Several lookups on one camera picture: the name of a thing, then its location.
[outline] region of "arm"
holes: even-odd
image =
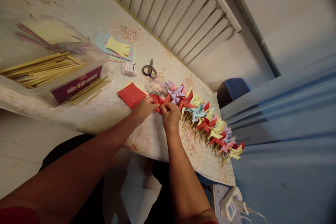
[[[177,223],[218,223],[198,180],[179,135],[180,111],[177,105],[161,106],[169,155],[169,181]]]
[[[113,128],[65,154],[0,200],[0,208],[26,207],[43,223],[69,223],[130,134],[159,105],[146,98]]]

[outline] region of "red clothing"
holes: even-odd
[[[11,207],[0,209],[0,223],[3,224],[41,224],[37,213],[29,208]],[[217,224],[214,221],[208,221],[204,224]]]

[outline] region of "plastic storage box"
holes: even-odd
[[[39,22],[41,20],[57,20],[57,22],[62,22],[53,17],[43,17],[37,19],[32,18],[29,21]],[[50,50],[39,44],[20,41],[15,35],[16,31],[18,31],[16,28],[16,24],[18,22],[20,21],[12,20],[12,22],[8,24],[7,29],[10,29],[10,27],[12,28],[11,33],[8,33],[7,37],[7,40],[10,41],[10,43],[7,43],[0,50],[0,70],[52,55],[57,52],[66,51],[57,51],[55,48]],[[69,97],[88,86],[92,81],[98,79],[101,74],[102,66],[104,63],[109,61],[109,57],[87,38],[85,38],[79,32],[75,31],[71,26],[64,22],[62,23],[71,28],[72,31],[76,34],[76,37],[83,41],[82,43],[77,44],[76,47],[79,48],[84,54],[73,53],[70,50],[70,55],[77,61],[86,63],[87,65],[85,67],[33,89],[25,88],[19,83],[2,75],[0,75],[0,84],[20,94],[34,96],[38,99],[42,99],[51,107],[56,107]]]

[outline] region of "blue pinwheel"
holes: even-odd
[[[186,111],[192,112],[192,121],[195,122],[196,117],[203,117],[206,113],[203,110],[203,104],[201,103],[197,108],[189,108]]]

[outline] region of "tablecloth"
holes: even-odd
[[[30,16],[50,15],[71,24],[77,31],[88,36],[92,41],[100,31],[108,32],[122,38],[133,45],[137,51],[137,77],[126,77],[120,74],[120,63],[105,64],[103,75],[113,78],[103,91],[90,103],[75,106],[61,105],[56,108],[44,102],[21,95],[0,85],[0,107],[35,119],[52,120],[66,128],[88,134],[98,134],[119,122],[130,113],[130,109],[117,96],[128,81],[144,87],[148,77],[141,73],[141,68],[153,59],[158,72],[156,81],[166,82],[169,79],[178,86],[182,83],[192,88],[204,101],[216,108],[220,117],[216,94],[200,81],[188,68],[165,49],[150,33],[136,22],[114,0],[0,0],[0,55],[11,53],[13,47],[19,47],[8,23],[14,20],[27,19]],[[198,143],[194,129],[183,129],[180,124],[180,136],[184,149],[195,171],[201,175],[227,185],[235,185],[235,178],[229,161],[224,167],[219,165],[212,150],[205,143]],[[168,149],[161,115],[151,114],[139,126],[125,143],[125,147],[156,160],[168,161]]]

